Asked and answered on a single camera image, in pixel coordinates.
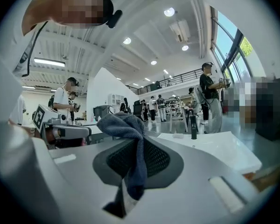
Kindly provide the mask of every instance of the floor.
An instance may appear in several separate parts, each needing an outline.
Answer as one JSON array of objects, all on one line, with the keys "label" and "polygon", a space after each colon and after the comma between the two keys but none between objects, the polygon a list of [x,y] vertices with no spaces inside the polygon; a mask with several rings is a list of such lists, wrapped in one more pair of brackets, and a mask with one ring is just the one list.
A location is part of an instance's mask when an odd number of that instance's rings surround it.
[{"label": "floor", "polygon": [[[204,125],[201,124],[203,119],[202,113],[198,114],[197,126],[198,133],[204,133]],[[147,127],[147,134],[151,136],[158,136],[159,133],[169,133],[169,120],[167,115],[167,122],[161,123],[160,118],[156,118],[156,123],[144,122]],[[239,122],[239,113],[233,112],[223,115],[222,132],[231,131],[238,139],[240,139],[262,162],[262,168],[256,173],[254,179],[266,176],[272,173],[276,168],[280,167],[280,140],[269,141],[262,136],[255,133],[255,128],[243,127]],[[174,121],[172,124],[172,133],[184,133],[185,126],[182,121]]]}]

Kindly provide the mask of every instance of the tree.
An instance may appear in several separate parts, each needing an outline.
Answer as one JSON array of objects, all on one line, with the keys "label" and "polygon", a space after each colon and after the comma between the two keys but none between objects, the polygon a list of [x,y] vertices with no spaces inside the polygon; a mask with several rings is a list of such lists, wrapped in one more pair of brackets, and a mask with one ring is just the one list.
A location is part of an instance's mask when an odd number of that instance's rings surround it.
[{"label": "tree", "polygon": [[253,47],[248,42],[246,37],[243,38],[243,41],[242,41],[242,43],[240,45],[240,48],[242,49],[245,57],[247,57],[253,51]]}]

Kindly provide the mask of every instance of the ceiling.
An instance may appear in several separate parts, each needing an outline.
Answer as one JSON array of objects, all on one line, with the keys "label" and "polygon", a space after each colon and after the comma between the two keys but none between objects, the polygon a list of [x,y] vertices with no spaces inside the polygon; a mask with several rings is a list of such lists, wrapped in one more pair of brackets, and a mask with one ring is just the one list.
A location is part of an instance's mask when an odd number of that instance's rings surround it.
[{"label": "ceiling", "polygon": [[[89,77],[94,77],[101,67],[130,85],[148,85],[144,78],[162,80],[163,70],[169,57],[181,52],[181,56],[199,56],[199,37],[195,13],[191,1],[171,0],[112,0],[115,9],[123,16],[114,29],[106,25],[89,29],[72,29],[49,21],[40,33],[32,58],[45,58],[65,62],[65,68],[35,63],[31,59],[30,75],[22,78],[23,85],[44,86],[55,89],[65,83],[68,77],[80,82],[79,92],[87,92]],[[144,10],[162,1],[161,9]],[[162,11],[173,7],[178,13],[166,17]],[[185,19],[190,29],[189,50],[175,40],[169,25]],[[122,43],[126,37],[132,42]]]}]

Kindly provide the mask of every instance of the baseball cap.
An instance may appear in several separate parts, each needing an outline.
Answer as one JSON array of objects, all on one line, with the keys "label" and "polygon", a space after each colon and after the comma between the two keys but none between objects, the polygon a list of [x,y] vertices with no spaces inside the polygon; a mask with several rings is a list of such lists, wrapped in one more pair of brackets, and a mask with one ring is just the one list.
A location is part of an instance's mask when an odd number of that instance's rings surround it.
[{"label": "baseball cap", "polygon": [[212,66],[213,66],[213,62],[206,62],[206,63],[203,63],[201,69],[203,70],[204,67],[207,67],[207,66],[212,67]]},{"label": "baseball cap", "polygon": [[70,77],[67,79],[68,81],[71,81],[72,83],[74,83],[76,86],[79,86],[79,82],[74,78],[74,77]]}]

